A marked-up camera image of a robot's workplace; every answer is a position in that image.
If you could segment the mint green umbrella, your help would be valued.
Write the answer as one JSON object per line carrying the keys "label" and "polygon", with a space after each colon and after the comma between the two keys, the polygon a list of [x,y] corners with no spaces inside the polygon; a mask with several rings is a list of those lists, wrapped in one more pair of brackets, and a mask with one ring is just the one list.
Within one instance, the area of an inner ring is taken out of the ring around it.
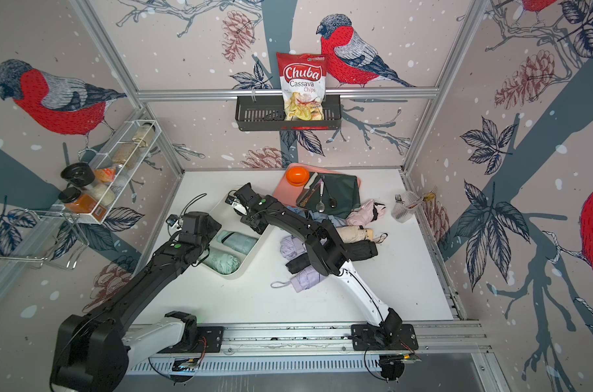
{"label": "mint green umbrella", "polygon": [[216,248],[209,248],[202,257],[202,263],[218,274],[229,275],[235,273],[242,261],[234,254]]}
{"label": "mint green umbrella", "polygon": [[258,239],[240,232],[223,230],[218,234],[217,241],[237,253],[248,255],[255,248]]}

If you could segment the cream plastic storage box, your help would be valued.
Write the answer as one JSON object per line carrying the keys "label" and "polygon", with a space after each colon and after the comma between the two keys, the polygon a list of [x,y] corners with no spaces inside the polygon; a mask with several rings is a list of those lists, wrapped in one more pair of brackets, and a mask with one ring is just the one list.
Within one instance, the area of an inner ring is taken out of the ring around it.
{"label": "cream plastic storage box", "polygon": [[256,273],[277,273],[283,267],[279,252],[281,230],[270,225],[258,234],[242,223],[240,208],[229,203],[233,196],[232,191],[217,195],[210,215],[221,228],[203,253],[198,269],[221,283],[248,279]]}

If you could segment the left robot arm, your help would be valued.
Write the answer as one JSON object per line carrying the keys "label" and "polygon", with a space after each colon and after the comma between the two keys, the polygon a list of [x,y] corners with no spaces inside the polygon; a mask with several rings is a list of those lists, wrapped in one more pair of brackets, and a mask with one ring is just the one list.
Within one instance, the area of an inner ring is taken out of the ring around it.
{"label": "left robot arm", "polygon": [[221,224],[206,212],[183,215],[182,229],[114,296],[87,315],[70,315],[59,326],[49,387],[113,391],[130,365],[129,327],[171,281],[208,250]]}

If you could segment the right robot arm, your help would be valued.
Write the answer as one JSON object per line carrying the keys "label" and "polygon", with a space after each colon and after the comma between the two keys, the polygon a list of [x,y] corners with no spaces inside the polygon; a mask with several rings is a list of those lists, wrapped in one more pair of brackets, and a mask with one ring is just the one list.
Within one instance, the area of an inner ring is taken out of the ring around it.
{"label": "right robot arm", "polygon": [[310,265],[321,275],[333,276],[352,294],[374,335],[391,344],[399,335],[403,321],[384,303],[356,271],[350,252],[329,220],[316,222],[302,217],[272,196],[261,196],[247,183],[232,190],[225,203],[240,216],[240,222],[262,234],[276,226],[299,238],[307,251]]}

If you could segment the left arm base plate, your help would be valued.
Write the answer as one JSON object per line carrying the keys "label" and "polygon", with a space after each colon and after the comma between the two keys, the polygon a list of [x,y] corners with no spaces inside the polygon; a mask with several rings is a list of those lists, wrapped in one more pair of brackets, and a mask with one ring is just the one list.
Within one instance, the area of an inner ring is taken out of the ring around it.
{"label": "left arm base plate", "polygon": [[159,351],[159,354],[202,354],[219,353],[223,341],[224,327],[196,326],[184,331],[181,340],[173,346]]}

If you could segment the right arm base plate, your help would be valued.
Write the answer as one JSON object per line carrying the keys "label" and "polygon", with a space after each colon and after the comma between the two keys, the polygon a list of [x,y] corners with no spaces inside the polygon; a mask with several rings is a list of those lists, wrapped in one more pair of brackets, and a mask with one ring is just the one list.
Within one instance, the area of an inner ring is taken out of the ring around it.
{"label": "right arm base plate", "polygon": [[353,324],[350,338],[355,351],[417,351],[419,345],[414,326],[402,324],[394,332],[371,324]]}

